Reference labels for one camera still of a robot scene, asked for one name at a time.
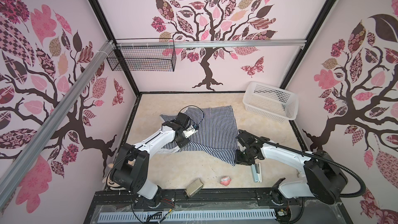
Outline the blue white striped tank top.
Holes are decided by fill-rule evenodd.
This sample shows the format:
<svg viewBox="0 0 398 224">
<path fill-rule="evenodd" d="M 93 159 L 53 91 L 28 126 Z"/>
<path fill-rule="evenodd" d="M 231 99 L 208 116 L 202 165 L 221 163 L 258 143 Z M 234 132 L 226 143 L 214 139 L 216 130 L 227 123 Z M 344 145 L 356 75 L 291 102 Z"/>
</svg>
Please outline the blue white striped tank top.
<svg viewBox="0 0 398 224">
<path fill-rule="evenodd" d="M 190 143 L 183 148 L 171 142 L 160 149 L 160 154 L 204 151 L 227 164 L 236 165 L 238 128 L 231 105 L 201 109 L 191 105 L 182 113 L 190 118 L 189 125 L 197 124 L 199 129 L 189 137 Z"/>
</svg>

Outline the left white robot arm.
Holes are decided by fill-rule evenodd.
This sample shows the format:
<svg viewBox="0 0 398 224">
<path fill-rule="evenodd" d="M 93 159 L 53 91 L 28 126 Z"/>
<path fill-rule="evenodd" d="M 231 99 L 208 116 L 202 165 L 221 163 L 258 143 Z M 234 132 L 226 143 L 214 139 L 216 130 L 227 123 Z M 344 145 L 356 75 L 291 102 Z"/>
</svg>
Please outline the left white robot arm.
<svg viewBox="0 0 398 224">
<path fill-rule="evenodd" d="M 134 145 L 124 144 L 109 172 L 108 181 L 145 198 L 150 207 L 157 207 L 162 189 L 148 179 L 150 159 L 169 143 L 175 142 L 179 148 L 188 145 L 189 137 L 198 127 L 188 115 L 178 113 L 174 120 L 162 123 L 149 138 Z"/>
</svg>

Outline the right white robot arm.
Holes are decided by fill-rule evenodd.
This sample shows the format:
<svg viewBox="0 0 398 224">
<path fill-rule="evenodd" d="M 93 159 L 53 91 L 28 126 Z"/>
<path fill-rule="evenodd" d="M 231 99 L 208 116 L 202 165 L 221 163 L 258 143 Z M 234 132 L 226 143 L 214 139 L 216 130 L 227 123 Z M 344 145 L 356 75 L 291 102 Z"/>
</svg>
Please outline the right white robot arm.
<svg viewBox="0 0 398 224">
<path fill-rule="evenodd" d="M 332 205 L 341 198 L 356 198 L 366 192 L 366 184 L 358 174 L 323 150 L 296 150 L 245 130 L 239 130 L 236 139 L 242 146 L 236 151 L 236 164 L 253 166 L 258 159 L 272 159 L 298 171 L 297 178 L 280 178 L 272 186 L 269 196 L 276 205 L 293 198 L 316 198 Z"/>
</svg>

